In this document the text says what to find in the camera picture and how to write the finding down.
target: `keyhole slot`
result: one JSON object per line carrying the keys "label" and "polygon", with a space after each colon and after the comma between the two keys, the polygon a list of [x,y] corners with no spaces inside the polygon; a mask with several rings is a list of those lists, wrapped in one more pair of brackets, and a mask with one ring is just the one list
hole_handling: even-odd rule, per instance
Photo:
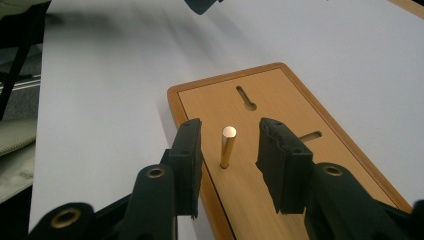
{"label": "keyhole slot", "polygon": [[237,89],[237,92],[240,94],[241,98],[243,99],[244,106],[246,107],[246,109],[249,111],[255,111],[257,108],[256,104],[250,101],[249,97],[247,96],[243,88],[240,86],[237,86],[236,89]]}
{"label": "keyhole slot", "polygon": [[302,142],[307,142],[307,141],[311,141],[320,137],[322,137],[322,132],[315,131],[315,132],[308,133],[305,136],[299,137],[299,139]]}

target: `metal cylinder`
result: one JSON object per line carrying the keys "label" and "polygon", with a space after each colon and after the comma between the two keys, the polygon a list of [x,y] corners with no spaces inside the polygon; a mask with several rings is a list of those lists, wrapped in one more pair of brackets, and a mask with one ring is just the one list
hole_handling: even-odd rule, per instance
{"label": "metal cylinder", "polygon": [[234,141],[237,131],[234,127],[228,126],[222,130],[222,148],[221,148],[221,168],[226,169],[230,165],[230,156],[233,151]]}

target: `gray cloth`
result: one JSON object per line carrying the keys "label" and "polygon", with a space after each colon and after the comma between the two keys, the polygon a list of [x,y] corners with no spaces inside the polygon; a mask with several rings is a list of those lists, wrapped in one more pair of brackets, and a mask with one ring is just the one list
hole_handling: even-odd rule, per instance
{"label": "gray cloth", "polygon": [[0,156],[35,141],[37,119],[0,121]]}
{"label": "gray cloth", "polygon": [[32,185],[36,119],[0,121],[0,203]]}

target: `white table surface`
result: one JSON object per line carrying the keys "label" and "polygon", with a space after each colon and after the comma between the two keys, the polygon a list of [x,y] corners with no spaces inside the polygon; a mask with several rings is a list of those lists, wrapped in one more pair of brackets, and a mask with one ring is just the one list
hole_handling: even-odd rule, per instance
{"label": "white table surface", "polygon": [[[424,198],[424,21],[385,0],[53,0],[46,26],[32,228],[99,210],[160,161],[169,87],[286,63],[405,199]],[[204,213],[180,239],[210,239]]]}

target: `wooden board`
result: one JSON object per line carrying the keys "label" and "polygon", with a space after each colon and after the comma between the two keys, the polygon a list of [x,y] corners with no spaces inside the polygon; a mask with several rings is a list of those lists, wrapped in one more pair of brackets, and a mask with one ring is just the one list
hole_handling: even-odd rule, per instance
{"label": "wooden board", "polygon": [[[254,111],[247,109],[241,87]],[[276,214],[262,173],[256,168],[259,121],[284,122],[297,136],[320,132],[305,142],[314,162],[349,169],[374,197],[410,211],[408,203],[284,64],[275,63],[174,86],[168,90],[174,120],[200,118],[205,157],[201,197],[216,239],[308,239],[301,215]],[[220,167],[221,133],[237,129],[230,167]]]}

